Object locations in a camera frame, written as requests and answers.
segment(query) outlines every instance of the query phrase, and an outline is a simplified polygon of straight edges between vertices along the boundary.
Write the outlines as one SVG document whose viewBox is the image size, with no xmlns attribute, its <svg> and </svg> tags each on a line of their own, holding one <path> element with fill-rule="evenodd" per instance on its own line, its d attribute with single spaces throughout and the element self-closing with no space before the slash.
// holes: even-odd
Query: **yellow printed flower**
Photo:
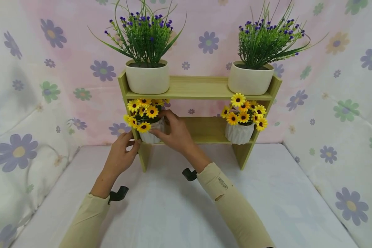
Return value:
<svg viewBox="0 0 372 248">
<path fill-rule="evenodd" d="M 256 130 L 263 131 L 267 127 L 267 120 L 266 118 L 260 118 L 256 122 Z"/>
<path fill-rule="evenodd" d="M 237 116 L 234 112 L 230 112 L 228 115 L 227 115 L 227 122 L 234 126 L 234 125 L 237 125 L 238 122 L 237 122 Z"/>
<path fill-rule="evenodd" d="M 137 112 L 137 110 L 139 110 L 140 105 L 135 100 L 130 100 L 127 104 L 127 107 L 129 111 L 134 113 L 134 112 Z"/>
<path fill-rule="evenodd" d="M 243 94 L 241 93 L 236 93 L 233 95 L 233 97 L 231 97 L 231 104 L 234 106 L 234 107 L 240 107 L 241 105 L 243 105 L 246 100 L 245 100 L 245 97 Z"/>
<path fill-rule="evenodd" d="M 150 130 L 150 128 L 152 128 L 152 125 L 150 125 L 150 123 L 142 122 L 139 126 L 137 126 L 137 131 L 139 133 L 146 133 Z"/>
<path fill-rule="evenodd" d="M 247 112 L 240 112 L 238 114 L 238 122 L 247 123 L 249 121 L 249 114 Z"/>
<path fill-rule="evenodd" d="M 155 106 L 150 106 L 146 109 L 146 114 L 149 118 L 154 118 L 159 114 L 159 110 Z"/>
</svg>

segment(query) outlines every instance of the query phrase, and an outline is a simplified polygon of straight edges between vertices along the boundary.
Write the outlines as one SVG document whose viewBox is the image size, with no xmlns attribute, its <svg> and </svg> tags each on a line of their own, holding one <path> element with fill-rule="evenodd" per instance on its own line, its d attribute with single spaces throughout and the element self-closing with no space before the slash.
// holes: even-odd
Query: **white flower pot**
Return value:
<svg viewBox="0 0 372 248">
<path fill-rule="evenodd" d="M 225 137 L 232 144 L 243 145 L 249 142 L 252 133 L 254 132 L 255 124 L 252 123 L 249 126 L 243 125 L 230 125 L 227 123 L 225 129 Z"/>
<path fill-rule="evenodd" d="M 125 64 L 125 74 L 132 92 L 137 94 L 162 94 L 169 89 L 168 62 L 160 60 L 165 66 L 159 68 L 130 67 L 130 60 Z"/>
<path fill-rule="evenodd" d="M 152 123 L 151 125 L 152 129 L 158 129 L 164 132 L 165 125 L 163 118 L 161 118 L 158 122 Z M 139 135 L 141 136 L 142 141 L 148 144 L 156 144 L 161 141 L 159 138 L 149 132 L 139 133 Z"/>
<path fill-rule="evenodd" d="M 236 65 L 244 65 L 244 63 L 235 61 L 231 65 L 228 86 L 232 92 L 253 96 L 266 93 L 274 73 L 271 65 L 264 66 L 267 70 L 249 70 Z"/>
</svg>

